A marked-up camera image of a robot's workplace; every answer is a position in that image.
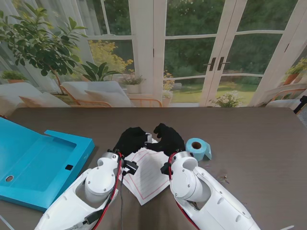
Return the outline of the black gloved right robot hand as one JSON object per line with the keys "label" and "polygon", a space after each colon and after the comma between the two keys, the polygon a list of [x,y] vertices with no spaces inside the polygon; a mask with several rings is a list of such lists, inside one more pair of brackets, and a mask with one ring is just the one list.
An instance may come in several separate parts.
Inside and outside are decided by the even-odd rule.
{"label": "black gloved right robot hand", "polygon": [[157,143],[147,143],[147,149],[163,152],[166,156],[186,150],[183,138],[172,127],[160,123],[153,132],[160,141]]}

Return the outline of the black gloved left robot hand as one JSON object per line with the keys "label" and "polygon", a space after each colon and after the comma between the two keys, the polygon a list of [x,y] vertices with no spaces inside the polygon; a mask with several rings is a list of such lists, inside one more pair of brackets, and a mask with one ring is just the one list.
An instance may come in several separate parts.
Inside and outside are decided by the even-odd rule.
{"label": "black gloved left robot hand", "polygon": [[120,153],[127,157],[131,153],[136,153],[145,146],[148,135],[140,127],[130,127],[126,129],[120,136],[117,144],[113,148],[113,152]]}

